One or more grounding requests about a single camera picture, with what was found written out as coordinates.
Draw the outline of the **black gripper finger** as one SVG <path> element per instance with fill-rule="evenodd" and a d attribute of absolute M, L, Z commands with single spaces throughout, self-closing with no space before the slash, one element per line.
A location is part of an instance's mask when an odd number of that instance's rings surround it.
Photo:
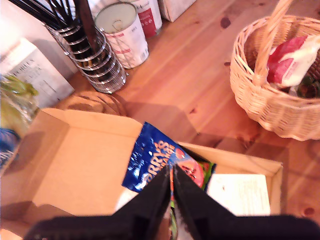
<path fill-rule="evenodd" d="M 174 197 L 195 240 L 234 240 L 230 224 L 235 216 L 208 196 L 178 166 L 173 167 Z"/>
<path fill-rule="evenodd" d="M 114 213 L 115 240 L 154 240 L 171 198 L 170 167 L 165 166 L 134 198 Z"/>

